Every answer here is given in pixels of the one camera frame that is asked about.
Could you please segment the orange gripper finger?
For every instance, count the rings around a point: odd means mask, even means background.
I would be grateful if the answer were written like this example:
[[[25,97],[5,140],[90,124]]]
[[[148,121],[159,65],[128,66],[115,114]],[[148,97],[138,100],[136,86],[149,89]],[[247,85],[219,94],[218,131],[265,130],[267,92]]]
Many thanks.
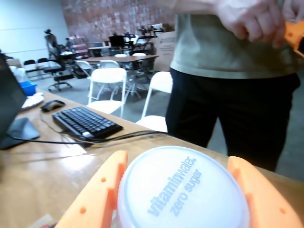
[[[57,228],[109,228],[128,153],[116,151],[98,169],[57,223]]]
[[[251,228],[302,228],[300,217],[272,183],[248,161],[230,156],[228,171],[241,187]]]

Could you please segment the operator right hand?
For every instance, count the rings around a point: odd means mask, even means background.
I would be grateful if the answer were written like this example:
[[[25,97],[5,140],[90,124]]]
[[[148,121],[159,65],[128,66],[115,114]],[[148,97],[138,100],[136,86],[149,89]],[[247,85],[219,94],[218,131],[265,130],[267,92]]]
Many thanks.
[[[276,0],[218,0],[215,13],[223,26],[239,39],[280,47],[285,21]]]

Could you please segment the operator left hand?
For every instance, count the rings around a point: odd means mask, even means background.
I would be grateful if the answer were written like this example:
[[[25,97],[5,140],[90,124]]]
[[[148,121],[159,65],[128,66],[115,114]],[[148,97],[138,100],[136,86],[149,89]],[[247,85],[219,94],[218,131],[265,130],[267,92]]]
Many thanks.
[[[285,0],[282,13],[288,22],[300,22],[304,20],[304,0]]]

